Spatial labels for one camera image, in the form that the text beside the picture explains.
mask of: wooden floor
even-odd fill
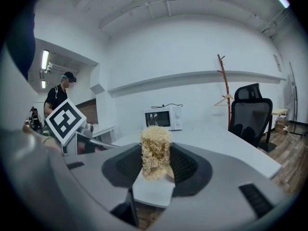
[[[289,127],[289,131],[293,131],[293,125]],[[307,131],[307,127],[296,126],[297,133],[304,133]],[[308,134],[305,137],[300,137],[298,135],[293,136],[308,146]],[[277,145],[273,151],[267,153],[262,149],[260,150],[282,166],[281,170],[272,181],[281,187],[288,195],[298,192],[302,188],[308,175],[308,149],[285,132],[280,134],[272,132],[270,142]],[[139,228],[142,230],[147,229],[164,211],[164,209],[140,204],[138,202],[136,202],[136,209],[139,219]]]

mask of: black t-shirt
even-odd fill
[[[55,89],[55,87],[53,87],[48,92],[48,96],[47,96],[47,99],[45,101],[45,103],[51,104],[52,110],[55,110],[60,104],[62,104],[67,99],[66,91],[62,90],[61,85],[58,85],[57,88],[58,88],[57,98],[55,98],[56,89]]]

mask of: wooden coat rack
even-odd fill
[[[221,70],[219,71],[217,70],[217,72],[220,72],[223,74],[223,78],[225,80],[225,84],[226,84],[226,90],[227,90],[227,95],[223,96],[223,100],[221,100],[220,102],[218,102],[217,104],[215,104],[214,106],[228,106],[228,111],[229,111],[229,122],[228,122],[228,128],[230,127],[230,122],[231,122],[231,104],[230,104],[230,99],[234,100],[234,98],[229,94],[229,86],[228,86],[228,81],[227,81],[227,76],[226,76],[226,72],[225,69],[223,67],[223,63],[222,63],[222,59],[225,57],[223,56],[222,58],[220,58],[220,55],[218,54],[218,59],[219,59],[219,63],[221,66]],[[223,101],[228,100],[228,104],[221,104]]]

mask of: wall shelf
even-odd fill
[[[281,80],[286,80],[286,78],[273,76],[273,75],[266,75],[254,72],[246,72],[246,71],[226,71],[226,75],[228,77],[229,82],[233,81],[252,81],[252,82],[270,82],[270,83],[279,83]],[[200,83],[211,83],[211,82],[222,82],[222,74],[216,70],[211,71],[198,71],[198,72],[187,72],[187,73],[180,73],[174,75],[167,75],[155,78],[149,78],[142,81],[132,82],[122,86],[113,86],[109,88],[108,92],[118,92],[122,90],[127,90],[131,88],[142,88],[147,85],[162,85],[163,87],[166,86],[167,82],[174,82],[171,86],[178,85],[177,82],[182,83],[182,85],[188,84],[200,84]]]

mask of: power cord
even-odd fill
[[[303,146],[305,146],[301,141],[299,141],[297,138],[293,137],[293,136],[290,134],[290,132],[289,132],[287,126],[284,126],[283,130],[284,130],[284,131],[287,131],[287,132],[289,133],[289,135],[290,135],[293,139],[295,139],[298,143],[300,143],[300,144],[302,144]]]
[[[167,104],[167,105],[162,105],[162,106],[152,106],[151,109],[164,108],[164,107],[166,107],[166,106],[168,106],[168,105],[171,105],[171,104],[176,105],[176,106],[181,106],[181,107],[183,107],[182,104],[169,103],[169,104]]]

